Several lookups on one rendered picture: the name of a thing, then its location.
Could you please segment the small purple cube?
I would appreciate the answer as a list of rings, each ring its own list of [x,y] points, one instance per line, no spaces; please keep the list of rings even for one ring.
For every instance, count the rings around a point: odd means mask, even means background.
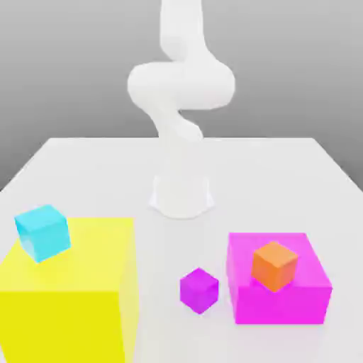
[[[180,279],[180,301],[192,311],[202,314],[217,300],[219,280],[202,268],[197,268]]]

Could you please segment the small orange cube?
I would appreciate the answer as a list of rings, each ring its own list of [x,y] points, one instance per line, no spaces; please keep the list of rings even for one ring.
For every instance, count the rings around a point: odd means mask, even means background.
[[[278,292],[294,280],[298,255],[276,241],[253,252],[251,275],[264,287]]]

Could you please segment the small cyan cube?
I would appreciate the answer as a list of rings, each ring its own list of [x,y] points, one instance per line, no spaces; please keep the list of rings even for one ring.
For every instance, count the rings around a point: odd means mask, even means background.
[[[36,263],[72,246],[67,219],[51,205],[21,213],[14,220],[22,248]]]

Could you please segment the large yellow box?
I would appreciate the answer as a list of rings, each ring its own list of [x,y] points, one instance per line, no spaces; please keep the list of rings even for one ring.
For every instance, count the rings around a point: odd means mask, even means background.
[[[133,363],[139,290],[131,218],[70,218],[72,246],[34,262],[15,242],[0,263],[6,363]]]

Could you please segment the large magenta box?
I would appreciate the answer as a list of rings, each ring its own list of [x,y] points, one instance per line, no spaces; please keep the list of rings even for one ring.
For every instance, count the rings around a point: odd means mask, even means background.
[[[272,292],[251,276],[255,250],[278,242],[298,255],[294,280]],[[226,273],[237,324],[324,323],[333,286],[305,233],[230,233]]]

